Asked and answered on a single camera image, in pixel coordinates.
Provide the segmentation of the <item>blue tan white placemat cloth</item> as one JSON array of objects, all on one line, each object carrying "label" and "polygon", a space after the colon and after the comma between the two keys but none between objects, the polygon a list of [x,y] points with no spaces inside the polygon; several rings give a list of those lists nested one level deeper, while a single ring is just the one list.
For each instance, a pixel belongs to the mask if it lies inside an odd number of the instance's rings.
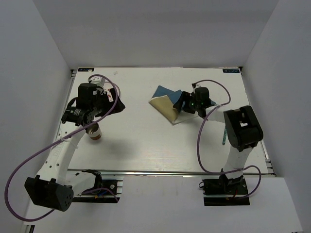
[{"label": "blue tan white placemat cloth", "polygon": [[[159,85],[155,93],[149,100],[149,103],[158,112],[160,112],[172,125],[176,125],[183,121],[198,117],[198,113],[190,114],[184,112],[183,110],[181,112],[178,112],[176,109],[173,108],[173,105],[178,101],[181,93],[182,90],[172,91]],[[215,105],[216,102],[211,100],[211,106]]]}]

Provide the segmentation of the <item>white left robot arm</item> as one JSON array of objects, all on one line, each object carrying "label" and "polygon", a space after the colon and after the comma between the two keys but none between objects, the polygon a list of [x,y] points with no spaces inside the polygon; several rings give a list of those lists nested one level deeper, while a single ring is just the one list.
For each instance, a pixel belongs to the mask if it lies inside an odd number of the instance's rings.
[{"label": "white left robot arm", "polygon": [[52,146],[44,165],[34,178],[28,177],[25,189],[33,204],[58,211],[66,211],[80,194],[97,194],[103,189],[101,174],[85,169],[67,178],[67,170],[78,144],[85,134],[98,139],[100,127],[94,119],[119,113],[125,109],[118,92],[112,86],[83,83],[78,96],[69,101],[61,118],[65,128]]}]

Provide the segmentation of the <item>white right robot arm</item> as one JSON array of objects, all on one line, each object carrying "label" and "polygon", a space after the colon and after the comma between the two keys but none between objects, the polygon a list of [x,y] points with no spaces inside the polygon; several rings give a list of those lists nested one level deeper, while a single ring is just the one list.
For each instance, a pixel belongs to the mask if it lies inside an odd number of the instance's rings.
[{"label": "white right robot arm", "polygon": [[230,151],[219,181],[224,193],[232,193],[237,182],[242,179],[247,158],[258,142],[263,139],[263,131],[251,106],[246,105],[235,110],[220,110],[209,97],[206,87],[195,88],[192,93],[183,91],[173,108],[178,112],[195,114],[199,117],[225,124]]}]

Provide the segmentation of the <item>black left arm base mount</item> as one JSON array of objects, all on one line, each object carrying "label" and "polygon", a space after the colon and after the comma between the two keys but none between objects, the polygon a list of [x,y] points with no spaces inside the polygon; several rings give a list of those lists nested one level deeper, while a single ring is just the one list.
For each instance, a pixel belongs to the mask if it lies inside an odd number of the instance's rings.
[{"label": "black left arm base mount", "polygon": [[115,175],[105,175],[100,171],[85,169],[77,172],[74,177],[89,175],[87,189],[77,194],[72,202],[76,203],[118,203],[122,194],[123,178]]}]

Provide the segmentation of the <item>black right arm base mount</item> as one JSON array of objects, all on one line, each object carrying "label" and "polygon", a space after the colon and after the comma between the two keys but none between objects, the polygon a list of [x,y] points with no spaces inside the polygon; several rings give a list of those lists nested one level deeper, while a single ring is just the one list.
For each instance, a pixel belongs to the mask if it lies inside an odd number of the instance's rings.
[{"label": "black right arm base mount", "polygon": [[204,179],[199,183],[203,191],[204,206],[249,206],[245,178],[228,179],[221,175],[217,179]]}]

